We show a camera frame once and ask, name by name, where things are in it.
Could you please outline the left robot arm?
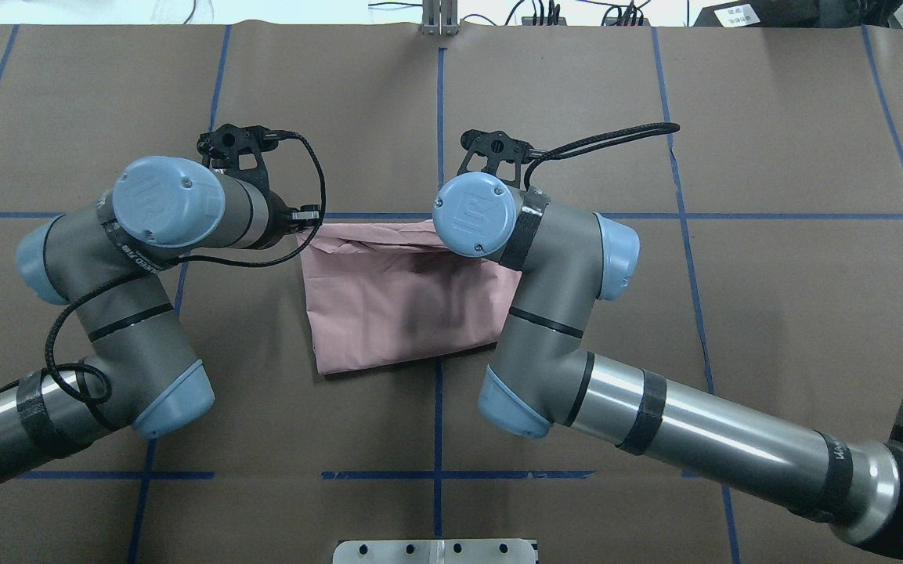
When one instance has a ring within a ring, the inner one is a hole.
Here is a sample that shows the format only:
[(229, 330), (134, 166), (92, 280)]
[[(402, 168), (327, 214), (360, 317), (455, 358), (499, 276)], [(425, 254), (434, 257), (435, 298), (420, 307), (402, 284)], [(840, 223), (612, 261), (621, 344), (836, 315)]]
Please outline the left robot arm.
[(0, 388), (0, 484), (123, 428), (156, 439), (207, 413), (214, 389), (161, 273), (321, 227), (326, 183), (301, 133), (226, 124), (197, 152), (137, 158), (18, 245), (21, 279), (62, 311), (43, 364)]

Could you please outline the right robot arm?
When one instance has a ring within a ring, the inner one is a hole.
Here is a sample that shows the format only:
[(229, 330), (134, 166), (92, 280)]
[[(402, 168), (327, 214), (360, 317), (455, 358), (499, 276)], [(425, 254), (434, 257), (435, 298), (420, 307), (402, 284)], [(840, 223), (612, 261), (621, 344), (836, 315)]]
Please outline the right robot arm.
[(713, 482), (629, 491), (630, 547), (686, 515), (726, 533), (736, 563), (903, 561), (903, 218), (708, 215), (680, 208), (636, 228), (554, 202), (523, 163), (677, 131), (650, 124), (538, 157), (502, 132), (435, 199), (454, 252), (520, 275), (479, 408), (539, 439), (563, 426), (623, 456)]

